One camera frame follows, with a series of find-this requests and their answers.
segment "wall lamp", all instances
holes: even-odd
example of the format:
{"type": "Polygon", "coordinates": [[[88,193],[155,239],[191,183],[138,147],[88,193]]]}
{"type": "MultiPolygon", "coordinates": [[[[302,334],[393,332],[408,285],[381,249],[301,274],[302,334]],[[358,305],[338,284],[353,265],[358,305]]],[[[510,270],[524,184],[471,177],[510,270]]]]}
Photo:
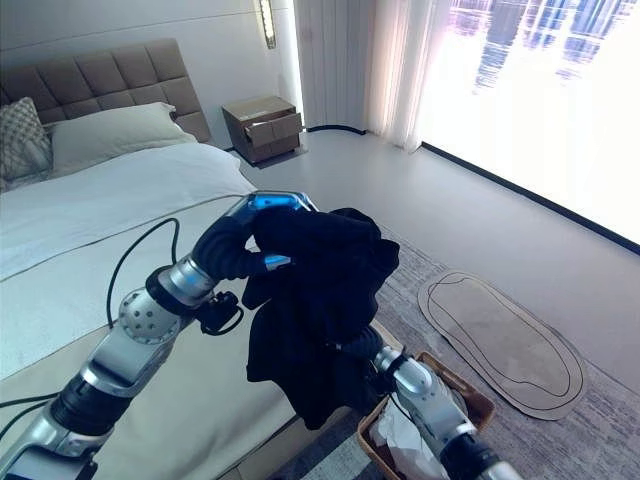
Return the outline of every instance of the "wall lamp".
{"type": "Polygon", "coordinates": [[[260,14],[262,15],[262,27],[267,48],[276,48],[276,31],[273,28],[273,16],[271,15],[271,0],[260,0],[260,14]]]}

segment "white wall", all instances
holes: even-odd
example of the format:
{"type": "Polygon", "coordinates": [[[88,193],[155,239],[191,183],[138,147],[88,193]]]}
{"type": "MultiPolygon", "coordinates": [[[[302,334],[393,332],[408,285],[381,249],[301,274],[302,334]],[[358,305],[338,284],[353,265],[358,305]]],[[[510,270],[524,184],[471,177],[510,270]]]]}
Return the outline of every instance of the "white wall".
{"type": "Polygon", "coordinates": [[[231,146],[220,105],[277,94],[301,107],[293,0],[272,0],[268,50],[254,0],[0,0],[0,68],[176,38],[211,128],[231,146]]]}

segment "gray patterned pillow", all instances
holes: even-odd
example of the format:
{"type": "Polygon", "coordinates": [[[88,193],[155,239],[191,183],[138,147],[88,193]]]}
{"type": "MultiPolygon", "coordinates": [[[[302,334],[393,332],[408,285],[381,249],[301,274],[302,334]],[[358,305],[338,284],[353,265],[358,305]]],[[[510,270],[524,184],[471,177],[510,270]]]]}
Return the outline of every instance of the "gray patterned pillow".
{"type": "Polygon", "coordinates": [[[51,141],[29,97],[0,109],[0,148],[0,191],[49,175],[53,164],[51,141]]]}

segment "upholstered headboard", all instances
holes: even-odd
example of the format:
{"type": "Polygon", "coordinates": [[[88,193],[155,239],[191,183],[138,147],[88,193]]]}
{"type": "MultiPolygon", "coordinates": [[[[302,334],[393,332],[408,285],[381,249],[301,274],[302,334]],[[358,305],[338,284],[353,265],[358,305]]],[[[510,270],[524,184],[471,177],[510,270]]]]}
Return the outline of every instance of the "upholstered headboard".
{"type": "Polygon", "coordinates": [[[31,97],[43,124],[111,108],[169,103],[184,131],[199,142],[211,138],[175,39],[3,71],[0,94],[3,105],[31,97]]]}

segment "dark clothing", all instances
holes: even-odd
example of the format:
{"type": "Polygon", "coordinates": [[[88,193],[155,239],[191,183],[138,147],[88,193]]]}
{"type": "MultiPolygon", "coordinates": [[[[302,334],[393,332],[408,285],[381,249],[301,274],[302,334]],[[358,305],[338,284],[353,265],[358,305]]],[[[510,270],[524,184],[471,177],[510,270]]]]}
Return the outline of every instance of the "dark clothing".
{"type": "Polygon", "coordinates": [[[264,304],[251,327],[248,380],[276,382],[310,429],[342,405],[367,413],[377,400],[367,382],[373,367],[327,345],[348,343],[371,322],[375,293],[398,266],[398,244],[353,209],[268,209],[253,232],[263,252],[295,263],[249,278],[243,303],[264,304]]]}

